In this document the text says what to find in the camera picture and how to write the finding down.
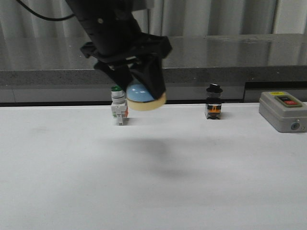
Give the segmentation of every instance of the control box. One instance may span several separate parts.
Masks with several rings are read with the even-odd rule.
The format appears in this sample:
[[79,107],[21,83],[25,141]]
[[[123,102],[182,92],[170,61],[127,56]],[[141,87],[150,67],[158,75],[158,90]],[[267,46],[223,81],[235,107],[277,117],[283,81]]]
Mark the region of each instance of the control box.
[[307,131],[307,105],[287,92],[263,92],[259,113],[279,132]]

